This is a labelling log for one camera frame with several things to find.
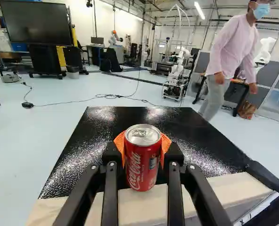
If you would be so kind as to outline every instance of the brown bag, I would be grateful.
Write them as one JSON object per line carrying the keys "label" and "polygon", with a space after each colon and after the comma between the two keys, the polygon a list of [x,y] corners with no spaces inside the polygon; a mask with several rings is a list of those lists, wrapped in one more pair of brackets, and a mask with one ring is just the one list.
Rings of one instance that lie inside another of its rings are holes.
{"label": "brown bag", "polygon": [[257,108],[246,100],[240,106],[238,114],[241,118],[251,120],[256,110]]}

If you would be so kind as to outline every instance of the floor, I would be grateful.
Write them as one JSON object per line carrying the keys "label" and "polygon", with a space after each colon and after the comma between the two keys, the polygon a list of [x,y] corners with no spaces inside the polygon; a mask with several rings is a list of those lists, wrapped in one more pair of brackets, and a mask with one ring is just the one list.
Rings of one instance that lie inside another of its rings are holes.
{"label": "floor", "polygon": [[[90,71],[98,70],[89,67]],[[164,77],[148,71],[124,72],[162,83]],[[80,75],[78,80],[65,77],[34,77],[22,74],[33,87],[26,97],[35,105],[79,101],[96,94],[132,94],[155,105],[179,107],[179,102],[161,98],[162,87],[102,73]],[[34,107],[21,106],[29,88],[22,84],[2,83],[0,80],[0,226],[24,225],[32,205],[49,176],[55,162],[69,140],[87,106],[151,106],[149,103],[125,98],[96,98],[87,102]],[[181,107],[198,110],[201,103],[192,105],[193,98],[185,97]],[[279,122],[254,117],[251,121],[233,118],[231,112],[220,110],[210,122],[250,158],[259,161],[279,177]]]}

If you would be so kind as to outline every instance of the gray pants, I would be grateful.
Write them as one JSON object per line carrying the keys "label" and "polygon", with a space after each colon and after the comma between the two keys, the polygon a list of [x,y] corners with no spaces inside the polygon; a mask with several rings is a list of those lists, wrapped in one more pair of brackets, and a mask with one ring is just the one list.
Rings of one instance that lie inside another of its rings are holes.
{"label": "gray pants", "polygon": [[224,94],[230,85],[230,80],[225,79],[224,84],[219,85],[214,75],[208,75],[206,82],[209,92],[198,113],[205,120],[210,121],[224,103]]}

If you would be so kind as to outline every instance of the red soda can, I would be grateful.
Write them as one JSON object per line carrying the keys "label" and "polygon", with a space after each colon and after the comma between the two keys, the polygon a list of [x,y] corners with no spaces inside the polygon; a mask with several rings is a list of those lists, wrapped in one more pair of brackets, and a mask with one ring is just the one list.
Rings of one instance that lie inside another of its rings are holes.
{"label": "red soda can", "polygon": [[154,126],[138,124],[125,131],[126,175],[132,189],[144,192],[155,185],[161,145],[161,133]]}

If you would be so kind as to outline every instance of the person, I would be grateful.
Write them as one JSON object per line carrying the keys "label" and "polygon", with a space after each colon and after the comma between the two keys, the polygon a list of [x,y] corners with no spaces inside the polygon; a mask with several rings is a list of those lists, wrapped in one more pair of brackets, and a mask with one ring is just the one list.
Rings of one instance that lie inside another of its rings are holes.
{"label": "person", "polygon": [[270,0],[251,0],[247,14],[232,17],[218,33],[205,72],[209,92],[198,111],[205,120],[210,121],[224,103],[224,93],[241,63],[250,93],[257,93],[253,59],[259,35],[255,22],[269,12]]}

